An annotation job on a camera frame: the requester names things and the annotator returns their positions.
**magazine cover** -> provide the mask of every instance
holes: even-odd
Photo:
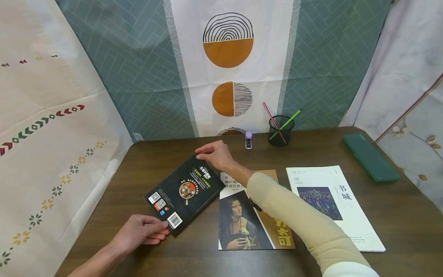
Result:
[[[292,192],[334,220],[359,251],[386,251],[340,166],[286,168],[286,171]]]
[[[203,160],[193,155],[144,198],[173,236],[180,233],[225,187]]]
[[[261,170],[276,182],[275,170]],[[294,249],[291,229],[263,212],[246,193],[246,188],[228,174],[220,179],[219,250]]]

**fabric backdrop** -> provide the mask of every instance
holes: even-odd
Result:
[[[442,15],[438,0],[394,3],[341,125],[365,130],[443,211]]]
[[[336,127],[391,1],[57,3],[133,139],[156,140],[265,132],[263,101],[303,107],[295,129]]]
[[[0,276],[53,276],[132,144],[52,0],[0,4]]]

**barcode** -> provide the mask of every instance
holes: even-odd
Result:
[[[174,212],[170,217],[168,217],[167,221],[169,222],[169,225],[173,229],[177,228],[177,226],[183,222],[183,220],[179,217],[179,215],[176,212]]]
[[[148,199],[149,199],[149,202],[151,202],[151,204],[154,204],[157,200],[160,199],[160,195],[158,192],[156,192],[153,195],[151,195],[151,197],[149,197]]]

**pen holder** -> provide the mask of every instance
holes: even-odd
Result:
[[[290,118],[283,115],[276,115],[272,117],[277,126],[283,126]],[[284,127],[278,129],[271,119],[269,119],[269,135],[268,141],[272,146],[283,147],[289,143],[291,139],[291,131],[294,128],[294,121],[291,120]]]

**pink pencil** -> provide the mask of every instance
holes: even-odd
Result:
[[[277,130],[280,129],[280,127],[277,125],[276,121],[275,121],[274,118],[272,117],[272,114],[271,114],[271,112],[269,111],[268,106],[266,106],[266,103],[265,103],[265,102],[263,102],[263,106],[264,106],[264,109],[266,110],[266,112],[268,113],[269,118],[270,118],[270,119],[272,120],[272,122],[274,123],[275,128],[276,128]],[[282,134],[280,131],[278,131],[278,133],[280,134],[281,139],[282,139],[282,140],[284,141],[284,143],[286,144],[286,141],[284,140],[283,134]]]

